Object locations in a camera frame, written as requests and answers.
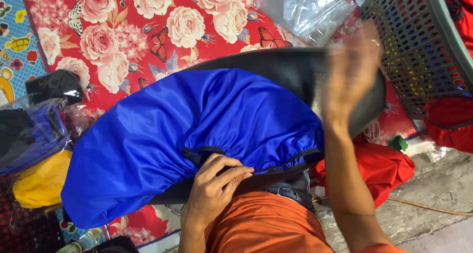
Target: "blue satin fabric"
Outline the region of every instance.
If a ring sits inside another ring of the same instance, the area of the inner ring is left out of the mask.
[[[292,167],[305,160],[293,158],[298,153],[323,150],[322,123],[289,90],[260,75],[177,72],[119,101],[84,135],[62,203],[78,228],[107,224],[195,176],[199,167],[183,149],[204,146],[255,172]]]

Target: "black seat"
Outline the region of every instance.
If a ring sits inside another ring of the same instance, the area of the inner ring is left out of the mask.
[[[317,115],[321,113],[321,91],[327,78],[325,50],[318,48],[283,48],[249,51],[199,63],[187,68],[192,70],[212,70],[219,68],[239,68],[262,75],[282,87],[287,88]],[[360,134],[371,121],[383,111],[386,101],[386,81],[378,71],[373,89],[365,95],[350,117],[350,135]],[[320,160],[311,160],[289,169],[273,170],[254,175],[244,180],[235,195],[240,195],[280,182],[298,172],[304,171]],[[192,188],[193,178],[172,185],[157,195],[149,204],[186,203]]]

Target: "perforated basket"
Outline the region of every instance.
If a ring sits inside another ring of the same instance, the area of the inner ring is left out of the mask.
[[[366,0],[362,19],[378,29],[382,65],[408,117],[445,95],[473,93],[473,60],[444,0]]]

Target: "person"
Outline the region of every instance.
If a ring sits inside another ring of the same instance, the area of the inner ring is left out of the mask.
[[[373,23],[331,48],[322,94],[326,187],[334,217],[352,253],[404,252],[393,246],[375,217],[348,133],[350,112],[372,88],[380,47]],[[216,174],[225,166],[231,168]],[[211,155],[195,176],[181,216],[180,253],[334,252],[317,221],[307,171],[258,192],[233,197],[254,171]]]

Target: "concrete floor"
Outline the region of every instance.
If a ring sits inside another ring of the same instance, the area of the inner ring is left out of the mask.
[[[393,190],[390,196],[436,208],[472,212],[472,156],[472,154],[453,150],[448,152],[443,159],[432,163],[424,154],[416,155],[412,158],[416,163],[415,176]],[[328,200],[322,201],[322,205],[316,204],[316,210],[328,243],[338,253],[349,252],[335,223]],[[395,244],[427,236],[468,218],[394,201],[387,201],[381,205],[376,211],[376,216],[383,230]]]

